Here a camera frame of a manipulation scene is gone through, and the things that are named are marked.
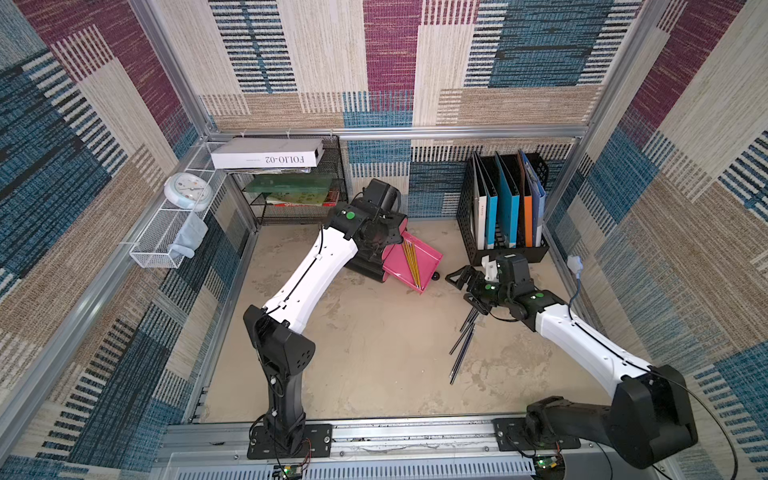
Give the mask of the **pink drawer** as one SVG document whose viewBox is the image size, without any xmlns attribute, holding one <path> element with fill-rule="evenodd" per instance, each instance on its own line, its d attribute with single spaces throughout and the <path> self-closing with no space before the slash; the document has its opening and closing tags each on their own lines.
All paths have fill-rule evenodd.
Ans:
<svg viewBox="0 0 768 480">
<path fill-rule="evenodd" d="M 407 231 L 402 233 L 402 238 L 403 241 L 400 244 L 395 244 L 385 249 L 383 262 L 385 277 L 394 277 L 419 294 L 422 294 L 426 287 L 434 280 L 438 266 L 443 259 L 443 254 Z M 418 289 L 414 283 L 409 242 L 412 242 L 415 246 L 418 257 L 422 283 L 421 289 Z"/>
</svg>

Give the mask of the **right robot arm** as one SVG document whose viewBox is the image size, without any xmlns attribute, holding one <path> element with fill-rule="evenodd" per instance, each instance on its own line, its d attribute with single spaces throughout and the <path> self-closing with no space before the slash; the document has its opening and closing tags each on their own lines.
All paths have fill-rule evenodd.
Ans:
<svg viewBox="0 0 768 480">
<path fill-rule="evenodd" d="M 585 323 L 549 290 L 539 289 L 525 257 L 510 254 L 446 275 L 472 309 L 454 348 L 468 349 L 476 320 L 496 307 L 508 323 L 521 323 L 551 341 L 581 365 L 610 396 L 608 405 L 550 396 L 529 404 L 524 422 L 507 438 L 532 448 L 562 437 L 612 448 L 629 465 L 644 469 L 693 447 L 697 426 L 683 376 L 669 365 L 653 366 L 614 344 Z"/>
</svg>

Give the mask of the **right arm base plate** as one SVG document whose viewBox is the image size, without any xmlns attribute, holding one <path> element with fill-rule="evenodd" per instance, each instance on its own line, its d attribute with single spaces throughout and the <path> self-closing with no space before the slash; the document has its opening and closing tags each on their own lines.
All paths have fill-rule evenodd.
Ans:
<svg viewBox="0 0 768 480">
<path fill-rule="evenodd" d="M 579 438 L 551 433 L 537 421 L 529 421 L 525 416 L 494 418 L 491 423 L 500 451 L 528 453 L 575 450 L 581 447 Z"/>
</svg>

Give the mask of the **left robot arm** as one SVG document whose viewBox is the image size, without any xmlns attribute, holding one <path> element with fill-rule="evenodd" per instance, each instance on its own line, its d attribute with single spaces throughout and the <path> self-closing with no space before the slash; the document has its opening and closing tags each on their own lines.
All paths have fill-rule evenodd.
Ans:
<svg viewBox="0 0 768 480">
<path fill-rule="evenodd" d="M 243 315 L 269 391 L 269 408 L 249 432 L 251 459 L 296 458 L 308 453 L 302 374 L 316 346 L 303 332 L 318 301 L 343 268 L 378 282 L 384 258 L 403 241 L 407 223 L 401 194 L 373 179 L 351 201 L 332 207 L 296 271 L 262 307 Z"/>
</svg>

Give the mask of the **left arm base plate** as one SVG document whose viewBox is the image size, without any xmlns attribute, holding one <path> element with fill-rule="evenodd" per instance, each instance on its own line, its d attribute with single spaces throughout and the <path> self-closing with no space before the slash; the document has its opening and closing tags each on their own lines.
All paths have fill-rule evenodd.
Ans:
<svg viewBox="0 0 768 480">
<path fill-rule="evenodd" d="M 333 442 L 332 424 L 305 424 L 290 433 L 275 431 L 269 422 L 251 426 L 248 434 L 248 460 L 327 458 Z"/>
</svg>

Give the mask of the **black pink drawer unit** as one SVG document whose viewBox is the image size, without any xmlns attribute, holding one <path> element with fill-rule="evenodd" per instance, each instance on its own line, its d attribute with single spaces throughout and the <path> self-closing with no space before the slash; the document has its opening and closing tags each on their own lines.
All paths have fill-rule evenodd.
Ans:
<svg viewBox="0 0 768 480">
<path fill-rule="evenodd" d="M 407 231 L 407 224 L 408 224 L 408 219 L 406 218 L 406 220 L 403 222 L 401 233 L 403 233 L 404 231 Z M 374 280 L 380 281 L 381 283 L 385 282 L 388 278 L 390 278 L 390 277 L 388 278 L 385 277 L 385 272 L 383 269 L 384 256 L 382 261 L 365 261 L 359 258 L 357 254 L 352 260 L 350 260 L 347 263 L 348 268 L 358 273 L 364 274 Z M 437 274 L 434 277 L 434 280 L 437 280 L 439 278 L 440 278 L 440 275 L 437 272 Z"/>
</svg>

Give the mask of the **dark blue pencil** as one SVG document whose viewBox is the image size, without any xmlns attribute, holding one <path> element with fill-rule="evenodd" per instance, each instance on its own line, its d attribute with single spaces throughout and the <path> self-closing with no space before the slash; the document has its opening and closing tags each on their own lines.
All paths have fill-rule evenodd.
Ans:
<svg viewBox="0 0 768 480">
<path fill-rule="evenodd" d="M 468 337 L 469 333 L 473 330 L 473 326 L 466 327 L 454 343 L 453 347 L 449 351 L 450 355 L 453 355 L 454 352 L 457 350 L 457 348 L 462 344 L 462 342 Z"/>
<path fill-rule="evenodd" d="M 469 333 L 468 337 L 463 341 L 461 344 L 461 348 L 459 350 L 459 353 L 457 355 L 457 358 L 454 362 L 451 374 L 450 374 L 450 384 L 453 385 L 456 378 L 458 377 L 462 364 L 464 362 L 464 359 L 467 355 L 467 352 L 469 350 L 469 347 L 471 345 L 472 339 L 474 336 L 474 329 Z"/>
<path fill-rule="evenodd" d="M 464 361 L 464 358 L 466 356 L 466 353 L 469 349 L 469 346 L 472 342 L 474 335 L 474 327 L 468 326 L 465 328 L 465 330 L 460 335 L 459 339 L 457 340 L 456 344 L 454 345 L 454 348 L 451 350 L 451 354 L 457 352 L 456 359 L 454 361 L 453 367 L 450 371 L 450 384 L 453 385 L 462 366 L 462 363 Z"/>
</svg>

